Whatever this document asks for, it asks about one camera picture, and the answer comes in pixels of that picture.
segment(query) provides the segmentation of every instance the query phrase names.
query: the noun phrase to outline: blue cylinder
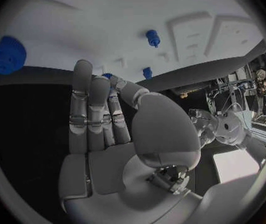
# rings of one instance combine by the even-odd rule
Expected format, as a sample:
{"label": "blue cylinder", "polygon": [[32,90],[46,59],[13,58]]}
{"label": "blue cylinder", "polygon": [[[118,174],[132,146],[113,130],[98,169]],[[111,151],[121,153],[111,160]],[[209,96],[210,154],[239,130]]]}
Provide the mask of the blue cylinder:
{"label": "blue cylinder", "polygon": [[147,80],[150,80],[152,78],[153,72],[150,67],[144,68],[142,71],[143,71],[143,76]]}
{"label": "blue cylinder", "polygon": [[146,32],[146,37],[150,46],[158,47],[160,44],[160,38],[155,30],[149,30]]}
{"label": "blue cylinder", "polygon": [[17,39],[4,36],[0,40],[0,74],[9,75],[20,70],[25,60],[26,50]]}

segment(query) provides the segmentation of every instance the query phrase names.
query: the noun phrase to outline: blue object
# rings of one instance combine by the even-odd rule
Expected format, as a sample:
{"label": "blue object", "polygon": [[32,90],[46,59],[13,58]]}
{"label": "blue object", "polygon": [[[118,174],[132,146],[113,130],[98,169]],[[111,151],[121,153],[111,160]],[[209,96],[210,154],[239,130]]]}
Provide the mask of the blue object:
{"label": "blue object", "polygon": [[111,73],[104,73],[102,76],[105,76],[106,78],[110,79],[112,74]]}
{"label": "blue object", "polygon": [[26,50],[17,39],[4,36],[0,40],[0,74],[9,75],[20,70],[25,60]]}
{"label": "blue object", "polygon": [[160,44],[160,38],[155,30],[149,30],[146,32],[146,37],[150,46],[158,47]]}
{"label": "blue object", "polygon": [[143,71],[143,76],[147,80],[150,80],[152,78],[153,72],[150,67],[144,68],[142,71]]}

